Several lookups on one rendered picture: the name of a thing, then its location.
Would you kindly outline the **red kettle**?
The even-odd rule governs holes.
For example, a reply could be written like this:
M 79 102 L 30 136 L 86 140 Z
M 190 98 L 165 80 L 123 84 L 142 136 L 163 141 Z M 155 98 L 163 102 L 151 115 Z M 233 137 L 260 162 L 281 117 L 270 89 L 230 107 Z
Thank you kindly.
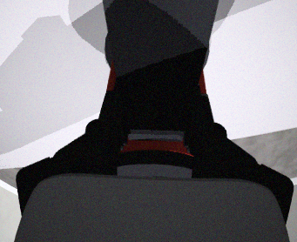
M 119 176 L 192 178 L 183 137 L 219 0 L 103 0 L 111 70 L 128 134 Z

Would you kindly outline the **black round disk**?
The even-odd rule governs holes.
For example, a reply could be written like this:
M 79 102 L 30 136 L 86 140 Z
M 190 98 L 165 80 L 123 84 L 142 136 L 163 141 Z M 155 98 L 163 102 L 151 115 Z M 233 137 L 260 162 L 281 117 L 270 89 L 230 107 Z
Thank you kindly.
M 206 64 L 207 64 L 207 61 L 208 61 L 208 58 L 209 58 L 209 53 L 210 53 L 210 44 L 208 44 L 208 49 L 207 49 L 207 52 L 206 52 L 206 59 L 205 59 L 205 62 L 203 64 L 203 70 L 206 67 Z M 107 35 L 106 35 L 106 38 L 105 38 L 105 58 L 106 58 L 106 61 L 107 61 L 108 65 L 109 65 L 109 67 L 111 68 L 112 54 L 111 54 L 111 46 L 110 46 L 110 40 L 109 40 L 108 32 L 107 32 Z

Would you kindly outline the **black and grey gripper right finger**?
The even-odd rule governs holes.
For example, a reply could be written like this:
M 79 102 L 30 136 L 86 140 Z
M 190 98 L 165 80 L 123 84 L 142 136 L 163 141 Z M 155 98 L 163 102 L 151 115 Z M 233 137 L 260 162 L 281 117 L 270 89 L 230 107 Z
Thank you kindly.
M 199 84 L 183 142 L 193 155 L 192 178 L 240 178 L 264 185 L 276 197 L 287 223 L 294 193 L 292 180 L 259 165 L 253 156 L 227 138 L 225 127 L 214 122 L 209 97 L 201 93 Z

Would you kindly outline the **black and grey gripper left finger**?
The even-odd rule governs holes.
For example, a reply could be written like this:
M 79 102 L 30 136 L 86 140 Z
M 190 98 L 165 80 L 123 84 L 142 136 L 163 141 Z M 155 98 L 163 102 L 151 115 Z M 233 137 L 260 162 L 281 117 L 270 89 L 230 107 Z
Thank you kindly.
M 65 173 L 118 175 L 117 153 L 127 145 L 128 134 L 118 92 L 107 91 L 97 119 L 85 128 L 85 134 L 44 158 L 22 168 L 16 175 L 21 215 L 33 190 L 45 178 Z

